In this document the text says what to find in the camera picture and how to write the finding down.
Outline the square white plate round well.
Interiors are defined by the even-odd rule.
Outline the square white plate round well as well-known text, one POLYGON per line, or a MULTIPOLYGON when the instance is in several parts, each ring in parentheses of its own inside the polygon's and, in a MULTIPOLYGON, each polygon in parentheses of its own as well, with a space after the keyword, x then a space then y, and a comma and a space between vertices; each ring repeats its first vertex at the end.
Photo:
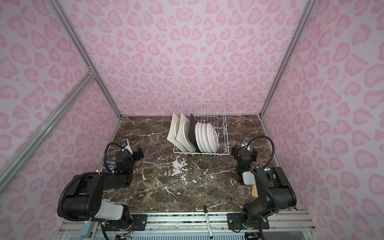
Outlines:
POLYGON ((176 140, 182 144, 186 151, 189 153, 195 153, 196 148, 188 138, 189 128, 190 121, 183 113, 180 113, 179 130, 176 136, 176 140))

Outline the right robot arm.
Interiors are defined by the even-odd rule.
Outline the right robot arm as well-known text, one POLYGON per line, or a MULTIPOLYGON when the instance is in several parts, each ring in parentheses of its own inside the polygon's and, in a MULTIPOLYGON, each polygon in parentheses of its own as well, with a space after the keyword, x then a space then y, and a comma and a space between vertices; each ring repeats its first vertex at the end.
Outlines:
POLYGON ((256 196, 243 205, 239 214, 227 214, 228 228, 236 233, 246 229, 267 230, 270 228, 268 217, 294 207, 297 204, 296 194, 281 167, 251 167, 251 163, 256 161, 256 151, 233 147, 232 155, 237 160, 238 183, 252 186, 256 196))

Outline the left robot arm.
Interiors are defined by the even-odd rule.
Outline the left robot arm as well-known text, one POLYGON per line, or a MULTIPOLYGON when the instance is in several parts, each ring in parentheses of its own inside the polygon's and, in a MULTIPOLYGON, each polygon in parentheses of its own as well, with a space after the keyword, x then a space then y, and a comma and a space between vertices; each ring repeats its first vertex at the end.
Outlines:
POLYGON ((104 223, 107 231, 132 228, 134 220, 129 208, 104 201, 103 194, 107 190, 129 187, 135 162, 143 157, 141 148, 133 153, 123 150, 116 154, 113 173, 89 172, 74 176, 59 197, 59 217, 71 222, 104 223))

